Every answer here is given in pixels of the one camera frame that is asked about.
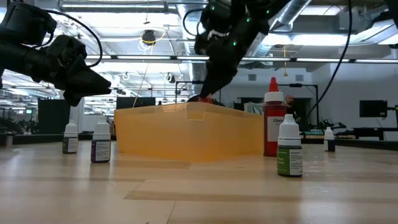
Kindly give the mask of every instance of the white bottle cap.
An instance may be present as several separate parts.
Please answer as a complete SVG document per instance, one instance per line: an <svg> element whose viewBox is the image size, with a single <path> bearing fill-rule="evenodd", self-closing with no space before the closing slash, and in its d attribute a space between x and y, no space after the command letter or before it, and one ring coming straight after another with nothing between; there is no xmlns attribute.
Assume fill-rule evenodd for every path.
<svg viewBox="0 0 398 224"><path fill-rule="evenodd" d="M279 125L278 145L301 146L299 125L292 114L285 114L284 122Z"/></svg>
<svg viewBox="0 0 398 224"><path fill-rule="evenodd" d="M333 131L331 130L330 127L327 127L326 131L325 131L325 139L326 140L334 140L334 138L335 138L335 134L333 133Z"/></svg>
<svg viewBox="0 0 398 224"><path fill-rule="evenodd" d="M98 118L98 123L95 125L94 134L110 134L109 124L106 122L104 116Z"/></svg>
<svg viewBox="0 0 398 224"><path fill-rule="evenodd" d="M75 123L75 120L70 120L69 124L65 126L65 133L67 134L75 134L77 133L77 125Z"/></svg>
<svg viewBox="0 0 398 224"><path fill-rule="evenodd" d="M283 102L284 101L284 93L278 91L278 92L268 92L264 95L264 102L271 102L271 101L279 101Z"/></svg>

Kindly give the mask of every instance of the white wall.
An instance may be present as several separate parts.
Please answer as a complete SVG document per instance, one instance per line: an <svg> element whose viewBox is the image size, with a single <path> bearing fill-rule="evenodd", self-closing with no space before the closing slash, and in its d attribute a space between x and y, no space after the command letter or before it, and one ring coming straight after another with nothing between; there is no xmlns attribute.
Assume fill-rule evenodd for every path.
<svg viewBox="0 0 398 224"><path fill-rule="evenodd" d="M331 77L336 64L325 65L312 73L312 80L320 86L320 94ZM380 127L375 118L359 117L360 100L387 100L389 106L398 105L398 65L343 64L325 99L320 104L321 117L342 122L349 128ZM385 120L378 119L384 128L396 128L393 111ZM398 133L386 133L389 141L398 141Z"/></svg>
<svg viewBox="0 0 398 224"><path fill-rule="evenodd" d="M271 69L239 69L238 73L231 82L231 85L250 85L250 86L264 86L269 83L271 77L276 77L279 84L297 83L295 75L304 75L304 81L301 84L311 84L311 73L307 72L305 68L288 68L288 76L284 76L285 70L280 68L278 70ZM249 81L248 75L256 74L256 81Z"/></svg>
<svg viewBox="0 0 398 224"><path fill-rule="evenodd" d="M240 69L233 81L221 90L222 102L230 104L232 102L240 103L240 97L264 97L268 92L269 82L271 77L276 77L278 84L298 83L295 81L295 75L304 75L304 82L301 84L311 84L311 73L305 71L304 68L288 68L289 76L284 76L284 69L275 71L274 69L254 69L243 70ZM256 74L256 81L248 81L248 74ZM313 93L307 88L290 88L288 86L280 86L279 90L284 92L284 95L294 95L296 98L315 98ZM218 100L219 94L215 93L214 98Z"/></svg>

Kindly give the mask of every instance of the desk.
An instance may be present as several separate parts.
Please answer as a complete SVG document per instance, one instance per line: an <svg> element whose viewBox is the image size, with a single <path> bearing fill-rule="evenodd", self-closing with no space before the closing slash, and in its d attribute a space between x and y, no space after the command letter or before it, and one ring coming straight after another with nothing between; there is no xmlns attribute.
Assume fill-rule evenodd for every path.
<svg viewBox="0 0 398 224"><path fill-rule="evenodd" d="M398 223L395 151L303 145L303 178L291 179L277 175L275 158L190 163L115 153L109 164L90 164L89 141L72 155L60 145L0 151L1 223Z"/></svg>
<svg viewBox="0 0 398 224"><path fill-rule="evenodd" d="M380 141L383 141L385 131L398 131L398 128L353 128L353 134L356 139L360 137L378 137Z"/></svg>

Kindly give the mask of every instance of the green label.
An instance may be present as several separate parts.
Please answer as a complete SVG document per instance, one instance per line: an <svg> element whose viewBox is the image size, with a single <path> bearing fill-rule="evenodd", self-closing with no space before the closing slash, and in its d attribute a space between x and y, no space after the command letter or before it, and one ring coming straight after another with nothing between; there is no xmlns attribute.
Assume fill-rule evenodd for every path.
<svg viewBox="0 0 398 224"><path fill-rule="evenodd" d="M290 149L278 149L278 173L290 175Z"/></svg>
<svg viewBox="0 0 398 224"><path fill-rule="evenodd" d="M303 155L301 149L278 148L278 173L285 175L303 174Z"/></svg>

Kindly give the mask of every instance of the monitor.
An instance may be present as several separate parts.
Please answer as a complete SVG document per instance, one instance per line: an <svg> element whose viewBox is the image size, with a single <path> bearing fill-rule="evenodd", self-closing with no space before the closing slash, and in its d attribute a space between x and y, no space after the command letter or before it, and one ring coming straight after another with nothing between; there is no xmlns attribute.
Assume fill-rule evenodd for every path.
<svg viewBox="0 0 398 224"><path fill-rule="evenodd" d="M359 117L361 118L386 118L387 100L361 100L359 101Z"/></svg>

